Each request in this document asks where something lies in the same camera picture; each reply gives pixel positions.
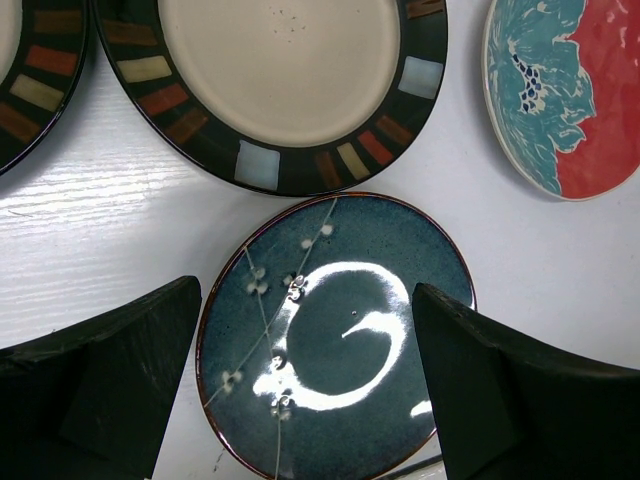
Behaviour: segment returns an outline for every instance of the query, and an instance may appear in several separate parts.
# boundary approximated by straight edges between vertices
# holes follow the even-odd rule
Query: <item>black-rimmed plate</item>
[[[84,0],[0,2],[0,174],[22,160],[67,106],[89,32]]]
[[[205,170],[264,193],[371,178],[414,141],[444,73],[444,0],[93,2],[151,125]]]

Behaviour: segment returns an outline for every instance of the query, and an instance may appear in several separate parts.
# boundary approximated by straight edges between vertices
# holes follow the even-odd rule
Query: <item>dark teal plate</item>
[[[314,199],[252,235],[197,341],[200,398],[229,451],[267,478],[309,480],[375,477],[419,450],[435,424],[410,308],[418,282],[475,307],[449,237],[389,197]]]
[[[0,79],[0,174],[33,150],[69,103],[87,50],[88,17],[84,0],[22,1],[18,50]]]
[[[159,0],[92,0],[98,31],[116,75],[153,128],[176,150],[213,175],[244,188],[283,196],[334,192],[368,180],[405,152],[431,115],[447,57],[445,0],[390,2],[397,6],[401,38],[392,80],[379,106],[331,138],[300,146],[259,138],[249,130],[232,127],[220,114],[212,112],[214,107],[200,100],[202,96],[196,96],[196,86],[190,86],[188,74],[178,69],[180,58],[171,53],[168,34],[176,27],[163,25]],[[188,8],[197,8],[192,2],[186,3],[190,4]],[[205,16],[218,18],[228,13],[224,2],[204,3],[209,9],[203,13]],[[256,10],[265,3],[256,0]],[[279,17],[296,3],[305,2],[275,2],[270,13]],[[349,2],[340,8],[349,8]],[[288,15],[293,22],[288,26],[291,32],[306,28],[304,24],[298,27],[295,14]],[[236,30],[242,31],[243,27],[246,25],[238,25]],[[188,28],[182,25],[180,30]],[[345,52],[358,55],[357,49],[349,48],[352,45],[345,44],[341,37],[332,37],[331,28],[326,28],[319,43],[321,51],[333,48],[336,57]],[[198,48],[213,52],[237,45],[230,40],[211,40]],[[290,57],[283,55],[280,60],[285,58]],[[308,63],[315,61],[313,55],[304,59]],[[237,76],[238,82],[262,78],[257,71]],[[280,87],[277,83],[266,88],[261,98],[275,96]],[[305,94],[313,97],[315,91],[310,89]],[[280,116],[281,112],[274,109],[270,118]]]

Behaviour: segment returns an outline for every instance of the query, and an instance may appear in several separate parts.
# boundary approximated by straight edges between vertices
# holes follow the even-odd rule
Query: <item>blue dot pattern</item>
[[[515,67],[520,71],[525,83],[524,90],[520,92],[522,111],[524,113],[534,113],[537,109],[536,102],[540,99],[540,91],[542,90],[540,71],[535,67],[527,65],[517,54],[514,54],[511,59]]]

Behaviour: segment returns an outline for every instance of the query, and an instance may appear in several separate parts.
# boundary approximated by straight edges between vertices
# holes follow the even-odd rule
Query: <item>teal floral pattern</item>
[[[524,172],[562,194],[556,152],[586,139],[593,85],[570,40],[587,0],[501,0],[488,30],[486,69],[497,128]]]

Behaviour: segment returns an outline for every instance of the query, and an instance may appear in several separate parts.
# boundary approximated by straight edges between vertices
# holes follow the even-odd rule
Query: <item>tan rectangle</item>
[[[353,175],[353,178],[355,178],[356,180],[362,180],[363,178],[371,175],[369,169],[360,159],[358,152],[356,152],[356,149],[353,148],[353,145],[351,145],[350,143],[340,145],[338,147],[338,153],[340,154],[340,157],[342,158],[344,164],[351,172],[351,175]]]
[[[118,62],[118,68],[127,83],[148,82],[169,77],[173,73],[162,55],[137,60],[121,60]]]
[[[18,75],[9,92],[50,112],[55,112],[64,98],[64,92],[22,74]]]

